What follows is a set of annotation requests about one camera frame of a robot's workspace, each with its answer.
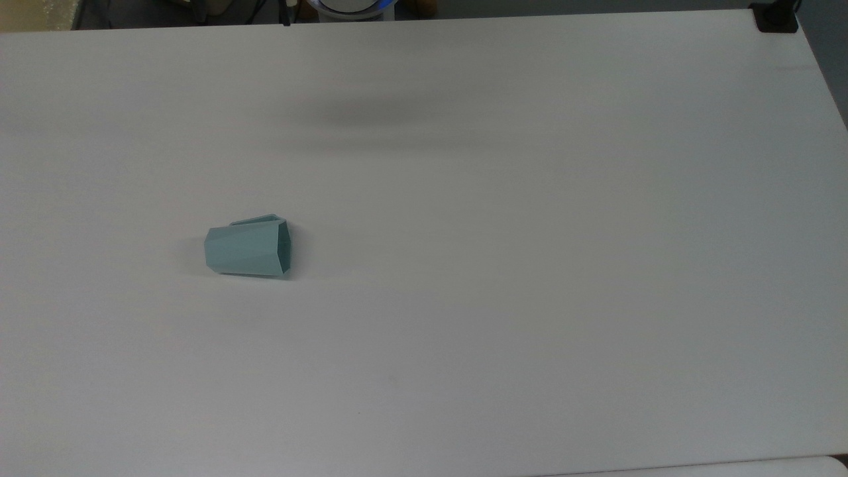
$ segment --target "table surface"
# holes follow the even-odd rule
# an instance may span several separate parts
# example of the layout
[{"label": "table surface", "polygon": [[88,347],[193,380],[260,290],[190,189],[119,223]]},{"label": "table surface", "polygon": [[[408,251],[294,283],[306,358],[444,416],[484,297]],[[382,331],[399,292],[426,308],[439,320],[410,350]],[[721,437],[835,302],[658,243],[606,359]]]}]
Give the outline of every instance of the table surface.
[{"label": "table surface", "polygon": [[847,177],[744,10],[0,36],[0,474],[848,451]]},{"label": "table surface", "polygon": [[620,470],[590,477],[848,477],[832,457],[800,457],[737,463],[688,465],[661,469]]}]

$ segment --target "gray floor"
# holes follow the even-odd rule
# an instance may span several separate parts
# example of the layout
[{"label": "gray floor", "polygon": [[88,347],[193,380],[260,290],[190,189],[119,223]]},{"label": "gray floor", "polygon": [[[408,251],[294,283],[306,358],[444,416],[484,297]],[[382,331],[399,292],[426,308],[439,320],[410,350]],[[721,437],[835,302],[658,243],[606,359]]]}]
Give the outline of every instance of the gray floor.
[{"label": "gray floor", "polygon": [[[208,25],[240,25],[256,0],[234,0]],[[550,14],[597,14],[746,8],[750,0],[438,0],[440,19]],[[255,24],[276,23],[277,0],[267,0]],[[397,20],[417,20],[398,6]],[[805,0],[798,18],[848,125],[848,0]],[[82,30],[196,25],[188,8],[168,0],[83,0],[77,24]]]}]

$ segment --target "cable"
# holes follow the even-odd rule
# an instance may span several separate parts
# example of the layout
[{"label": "cable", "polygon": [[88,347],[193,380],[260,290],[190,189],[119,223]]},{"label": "cable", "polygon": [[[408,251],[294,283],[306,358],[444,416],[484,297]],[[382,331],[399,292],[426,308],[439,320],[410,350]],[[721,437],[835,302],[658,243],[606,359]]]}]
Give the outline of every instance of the cable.
[{"label": "cable", "polygon": [[248,21],[244,22],[245,25],[252,25],[254,23],[254,19],[256,18],[256,14],[265,6],[265,0],[256,0],[256,4],[254,5],[254,11],[250,14]]},{"label": "cable", "polygon": [[291,25],[291,23],[289,23],[286,0],[279,0],[277,3],[280,4],[279,15],[277,15],[277,23],[282,23],[284,26]]},{"label": "cable", "polygon": [[109,18],[109,10],[112,7],[112,0],[106,0],[106,25],[112,30],[112,19]]},{"label": "cable", "polygon": [[298,8],[294,10],[294,21],[292,24],[298,23],[298,18],[300,17],[300,6],[304,4],[306,0],[298,0]]}]

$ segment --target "light blue cup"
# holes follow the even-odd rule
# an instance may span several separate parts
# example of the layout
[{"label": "light blue cup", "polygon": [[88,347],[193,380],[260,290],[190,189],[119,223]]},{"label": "light blue cup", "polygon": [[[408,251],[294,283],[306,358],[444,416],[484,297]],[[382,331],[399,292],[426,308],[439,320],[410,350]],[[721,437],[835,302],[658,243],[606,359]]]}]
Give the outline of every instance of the light blue cup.
[{"label": "light blue cup", "polygon": [[211,228],[204,250],[206,266],[218,273],[281,277],[292,263],[288,225],[274,214]]}]

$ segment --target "white table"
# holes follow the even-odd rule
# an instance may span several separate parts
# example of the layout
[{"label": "white table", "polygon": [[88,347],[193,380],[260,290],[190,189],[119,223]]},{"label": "white table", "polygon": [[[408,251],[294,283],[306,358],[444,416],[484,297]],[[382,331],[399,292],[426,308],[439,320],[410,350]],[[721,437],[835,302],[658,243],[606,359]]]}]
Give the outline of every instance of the white table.
[{"label": "white table", "polygon": [[847,177],[747,11],[0,36],[0,474],[846,452]]},{"label": "white table", "polygon": [[588,477],[848,477],[848,469],[832,457],[800,457],[620,470],[583,475]]}]

